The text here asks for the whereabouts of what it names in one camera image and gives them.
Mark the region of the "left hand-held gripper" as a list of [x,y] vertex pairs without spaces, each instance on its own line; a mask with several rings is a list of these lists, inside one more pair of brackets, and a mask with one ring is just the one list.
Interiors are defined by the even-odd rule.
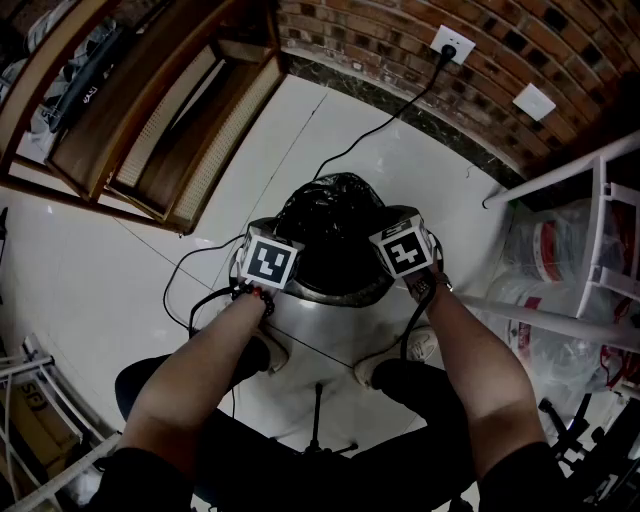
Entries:
[[232,259],[232,283],[283,290],[294,278],[305,245],[276,233],[279,219],[265,217],[249,223]]

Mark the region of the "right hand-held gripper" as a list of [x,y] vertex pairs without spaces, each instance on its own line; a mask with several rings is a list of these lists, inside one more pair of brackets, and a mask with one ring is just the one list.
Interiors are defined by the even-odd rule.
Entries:
[[414,207],[395,205],[378,209],[369,241],[386,272],[395,279],[435,263],[435,237]]

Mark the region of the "black garbage bag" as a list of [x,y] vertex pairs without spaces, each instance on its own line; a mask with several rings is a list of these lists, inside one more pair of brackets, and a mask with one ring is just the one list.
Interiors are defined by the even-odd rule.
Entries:
[[393,284],[369,237],[389,212],[373,188],[353,173],[304,184],[268,221],[274,235],[303,246],[284,292],[314,303],[363,308]]

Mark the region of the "silver metal trash bin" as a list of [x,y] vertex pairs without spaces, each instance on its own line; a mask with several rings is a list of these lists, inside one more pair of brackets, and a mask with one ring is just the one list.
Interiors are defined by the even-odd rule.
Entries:
[[267,323],[276,332],[351,366],[395,342],[416,307],[405,283],[398,281],[378,302],[363,308],[318,304],[280,294]]

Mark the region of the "person's left forearm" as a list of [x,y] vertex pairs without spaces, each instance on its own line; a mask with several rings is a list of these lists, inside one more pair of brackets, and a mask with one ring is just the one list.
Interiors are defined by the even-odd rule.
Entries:
[[152,453],[193,476],[204,425],[265,311],[261,297],[243,294],[163,362],[137,396],[117,449]]

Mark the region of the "person's right forearm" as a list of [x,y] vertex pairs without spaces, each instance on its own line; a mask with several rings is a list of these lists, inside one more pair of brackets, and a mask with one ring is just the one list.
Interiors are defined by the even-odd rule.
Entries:
[[427,317],[467,417],[477,477],[515,451],[544,442],[531,381],[504,342],[446,288],[435,289]]

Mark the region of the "clear plastic bag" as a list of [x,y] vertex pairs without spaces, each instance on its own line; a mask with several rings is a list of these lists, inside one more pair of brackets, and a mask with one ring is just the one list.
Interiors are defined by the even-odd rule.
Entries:
[[[534,310],[573,316],[573,283],[545,282],[504,273],[491,284],[487,298]],[[601,347],[513,319],[484,313],[481,320],[533,372],[536,379],[571,390],[587,384],[600,367]]]
[[519,213],[506,239],[506,265],[544,282],[575,282],[589,220],[588,199],[536,213]]

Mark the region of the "person's white shoe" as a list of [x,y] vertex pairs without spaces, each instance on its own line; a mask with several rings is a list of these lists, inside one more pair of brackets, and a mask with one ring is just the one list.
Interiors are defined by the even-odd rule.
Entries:
[[397,360],[426,364],[437,346],[434,331],[428,326],[418,327],[409,333],[406,342],[397,338],[387,349],[359,360],[353,367],[354,377],[360,385],[372,388],[374,371],[383,362]]
[[255,337],[266,346],[269,352],[269,364],[266,372],[270,375],[279,372],[289,360],[289,352],[287,349],[271,334],[262,330],[257,330]]

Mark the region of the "person's right white shoe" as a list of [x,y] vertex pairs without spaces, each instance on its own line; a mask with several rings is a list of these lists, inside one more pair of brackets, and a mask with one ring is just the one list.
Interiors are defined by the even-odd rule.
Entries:
[[397,360],[426,364],[437,346],[434,331],[428,326],[418,327],[409,333],[406,342],[397,338],[387,349],[359,360],[353,367],[354,377],[360,385],[372,388],[374,371],[383,362]]

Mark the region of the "white metal rack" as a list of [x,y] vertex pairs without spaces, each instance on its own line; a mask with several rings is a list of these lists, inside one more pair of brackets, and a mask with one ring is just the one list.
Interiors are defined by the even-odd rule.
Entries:
[[53,478],[39,479],[34,461],[25,462],[10,439],[9,404],[0,426],[0,512],[81,512],[99,486],[104,459],[120,433],[109,428],[62,376],[57,360],[35,335],[9,355],[0,340],[0,387],[9,398],[13,384],[35,380],[72,430],[81,436],[67,467]]
[[[640,190],[620,185],[607,178],[607,164],[610,161],[636,151],[640,151],[640,130],[483,201],[483,206],[490,208],[497,204],[519,199],[583,172],[590,171],[592,173],[586,246],[577,278],[578,287],[573,304],[575,310],[573,314],[567,316],[538,311],[524,306],[491,302],[466,295],[461,297],[463,303],[483,312],[516,320],[560,335],[640,354],[640,328],[598,325],[581,319],[595,288],[606,289],[640,303]],[[598,262],[602,253],[605,205],[610,202],[622,203],[635,209],[634,246],[631,268],[627,274],[616,272]]]

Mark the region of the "black tripod stand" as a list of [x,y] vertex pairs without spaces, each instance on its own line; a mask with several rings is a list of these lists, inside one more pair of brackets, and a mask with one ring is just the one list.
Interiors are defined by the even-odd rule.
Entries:
[[315,402],[314,402],[314,411],[313,411],[313,424],[312,424],[312,436],[309,441],[309,444],[302,452],[305,456],[316,456],[320,454],[336,454],[336,455],[344,455],[346,453],[354,452],[359,449],[359,445],[357,442],[352,441],[348,446],[339,449],[332,450],[330,448],[322,448],[319,443],[319,426],[320,426],[320,412],[321,412],[321,404],[322,404],[322,395],[323,395],[324,386],[321,382],[317,382],[314,387],[315,391]]

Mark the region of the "wooden shelf rack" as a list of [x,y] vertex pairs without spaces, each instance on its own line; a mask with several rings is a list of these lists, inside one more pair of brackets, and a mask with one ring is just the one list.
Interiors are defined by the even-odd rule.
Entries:
[[[29,53],[29,29],[60,4]],[[127,49],[51,133],[117,26],[132,31]],[[275,0],[0,0],[0,188],[189,235],[283,77]]]

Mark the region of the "brown cardboard box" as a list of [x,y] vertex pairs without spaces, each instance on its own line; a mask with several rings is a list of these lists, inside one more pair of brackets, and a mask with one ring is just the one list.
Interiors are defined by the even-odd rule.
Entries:
[[39,479],[61,473],[72,458],[81,436],[70,428],[35,380],[13,384],[9,398],[0,387],[0,426],[4,425],[4,406],[9,404],[10,439],[25,462],[34,461],[33,473]]

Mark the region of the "black office chair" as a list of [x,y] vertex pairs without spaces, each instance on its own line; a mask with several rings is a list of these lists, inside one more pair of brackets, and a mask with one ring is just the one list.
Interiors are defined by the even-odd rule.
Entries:
[[547,414],[558,434],[552,452],[568,466],[567,489],[572,512],[640,512],[640,400],[631,398],[605,431],[591,434],[587,450],[579,437],[587,431],[585,415],[592,395],[584,395],[570,425],[565,425],[544,398],[538,409]]

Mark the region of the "white wall socket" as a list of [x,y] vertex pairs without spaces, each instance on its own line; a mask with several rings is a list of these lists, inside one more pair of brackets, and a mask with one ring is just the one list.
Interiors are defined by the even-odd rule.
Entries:
[[430,48],[441,53],[443,47],[446,45],[452,46],[456,50],[456,54],[452,57],[451,61],[458,65],[462,65],[464,63],[476,46],[474,41],[455,32],[445,25],[441,25],[430,44]]

